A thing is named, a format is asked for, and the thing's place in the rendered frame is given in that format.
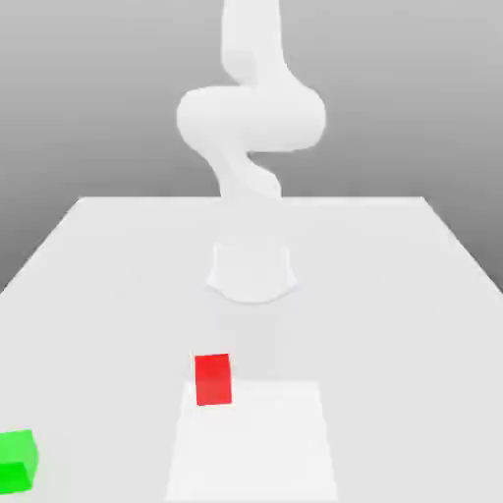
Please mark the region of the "small green cube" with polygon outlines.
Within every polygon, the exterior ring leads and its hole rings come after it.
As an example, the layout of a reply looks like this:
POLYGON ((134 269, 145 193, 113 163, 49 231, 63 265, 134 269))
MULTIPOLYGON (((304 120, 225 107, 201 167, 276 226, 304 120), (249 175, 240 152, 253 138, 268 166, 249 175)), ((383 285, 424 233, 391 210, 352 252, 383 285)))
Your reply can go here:
POLYGON ((0 495, 31 490, 38 461, 38 450, 30 429, 1 432, 0 495))

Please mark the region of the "small red cube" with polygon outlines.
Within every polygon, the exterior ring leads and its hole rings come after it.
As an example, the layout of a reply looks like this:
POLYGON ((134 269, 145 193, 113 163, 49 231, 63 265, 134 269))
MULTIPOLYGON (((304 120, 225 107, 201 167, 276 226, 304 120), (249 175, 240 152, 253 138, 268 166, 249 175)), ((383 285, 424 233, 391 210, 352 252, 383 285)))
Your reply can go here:
POLYGON ((232 403, 232 376, 228 354, 195 356, 196 404, 232 403))

